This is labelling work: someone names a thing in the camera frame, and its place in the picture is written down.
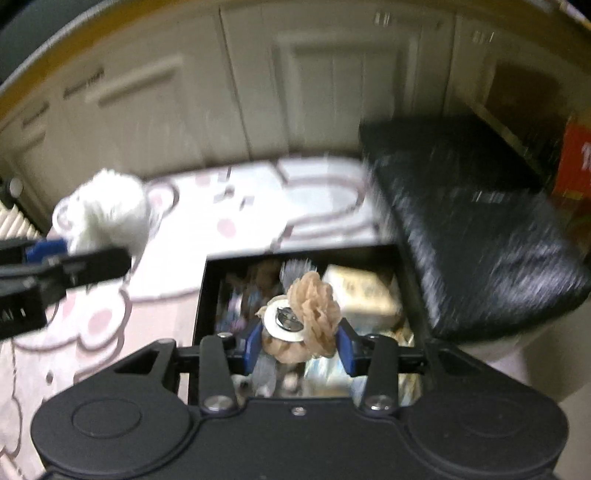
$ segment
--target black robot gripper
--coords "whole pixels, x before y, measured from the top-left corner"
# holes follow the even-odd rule
[[[549,398],[428,339],[399,347],[341,321],[337,345],[350,398],[251,398],[231,374],[252,372],[260,323],[178,348],[159,340],[44,403],[31,436],[46,477],[195,480],[550,480],[568,435]],[[190,374],[188,404],[177,396]],[[398,374],[423,376],[398,404]]]

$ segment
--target radiator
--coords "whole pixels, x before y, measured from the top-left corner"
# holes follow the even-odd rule
[[[31,225],[16,205],[9,209],[0,202],[0,240],[17,236],[41,238],[37,229]]]

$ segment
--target cabinet door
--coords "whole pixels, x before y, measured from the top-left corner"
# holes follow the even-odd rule
[[[464,113],[464,99],[486,101],[496,66],[501,62],[536,70],[554,78],[561,87],[565,103],[561,109],[567,113],[569,109],[591,106],[591,79],[578,67],[515,34],[459,17],[446,113]]]
[[[38,216],[46,222],[56,203],[84,181],[87,173],[76,161],[72,132],[56,103],[50,93],[41,95],[0,134],[2,174],[23,180],[22,202],[37,222]]]
[[[97,167],[153,177],[248,158],[212,14],[110,39],[64,75],[61,95]]]
[[[255,156],[357,150],[361,120],[442,111],[451,15],[282,2],[226,9],[222,19]]]

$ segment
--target white plush toy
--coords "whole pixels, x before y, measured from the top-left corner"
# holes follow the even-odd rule
[[[142,181],[113,170],[100,171],[53,212],[54,229],[71,254],[125,247],[137,258],[159,222]]]

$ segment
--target red box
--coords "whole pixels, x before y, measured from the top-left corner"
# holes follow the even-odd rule
[[[591,198],[591,129],[576,122],[566,126],[553,193]]]

